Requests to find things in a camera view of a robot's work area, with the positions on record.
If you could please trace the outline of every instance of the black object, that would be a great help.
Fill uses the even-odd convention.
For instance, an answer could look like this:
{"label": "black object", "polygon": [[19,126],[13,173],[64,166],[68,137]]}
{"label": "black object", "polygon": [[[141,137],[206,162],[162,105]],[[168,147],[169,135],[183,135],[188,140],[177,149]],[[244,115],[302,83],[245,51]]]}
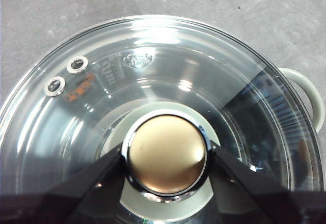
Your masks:
{"label": "black object", "polygon": [[[115,223],[125,176],[120,149],[121,144],[46,194],[1,196],[1,223]],[[210,180],[221,223],[326,220],[325,192],[288,191],[221,147],[214,147],[211,162]],[[235,202],[226,213],[222,205],[229,201]]]}

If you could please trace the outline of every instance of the glass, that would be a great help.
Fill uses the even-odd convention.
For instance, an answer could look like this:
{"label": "glass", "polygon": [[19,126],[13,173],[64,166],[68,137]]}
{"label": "glass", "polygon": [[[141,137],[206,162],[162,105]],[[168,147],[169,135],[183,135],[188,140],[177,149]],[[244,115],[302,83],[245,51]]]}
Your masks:
{"label": "glass", "polygon": [[[67,72],[80,55],[87,70]],[[43,87],[55,76],[65,91],[48,97]],[[126,114],[154,101],[198,111],[252,170],[291,190],[323,189],[310,119],[273,65],[210,26],[147,16],[84,31],[24,77],[1,113],[1,194],[45,192],[67,180],[100,157]]]}

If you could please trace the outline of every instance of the gray surface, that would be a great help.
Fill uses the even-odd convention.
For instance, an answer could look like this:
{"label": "gray surface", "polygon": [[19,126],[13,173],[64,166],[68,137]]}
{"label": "gray surface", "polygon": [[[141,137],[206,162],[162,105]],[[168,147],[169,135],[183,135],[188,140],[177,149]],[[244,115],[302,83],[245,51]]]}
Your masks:
{"label": "gray surface", "polygon": [[[1,1],[2,102],[27,69],[58,42],[98,22],[137,14],[177,15],[215,25],[278,67],[306,75],[326,101],[326,0]],[[325,126],[319,137],[326,143]]]}

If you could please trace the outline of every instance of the gold knob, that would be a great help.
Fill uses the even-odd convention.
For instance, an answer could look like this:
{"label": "gold knob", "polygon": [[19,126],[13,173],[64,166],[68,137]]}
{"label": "gold knob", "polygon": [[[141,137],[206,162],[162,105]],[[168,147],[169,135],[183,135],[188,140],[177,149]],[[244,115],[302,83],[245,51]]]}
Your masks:
{"label": "gold knob", "polygon": [[205,141],[189,121],[162,115],[142,124],[131,139],[129,160],[137,180],[149,190],[175,194],[200,178]]}

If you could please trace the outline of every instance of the white handle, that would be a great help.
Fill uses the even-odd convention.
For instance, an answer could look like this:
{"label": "white handle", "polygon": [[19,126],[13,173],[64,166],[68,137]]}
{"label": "white handle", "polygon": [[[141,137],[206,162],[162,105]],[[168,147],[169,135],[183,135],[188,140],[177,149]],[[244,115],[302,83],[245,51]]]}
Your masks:
{"label": "white handle", "polygon": [[312,107],[312,123],[316,132],[319,132],[325,120],[325,105],[317,88],[308,78],[295,70],[288,68],[279,68],[279,70],[307,94]]}

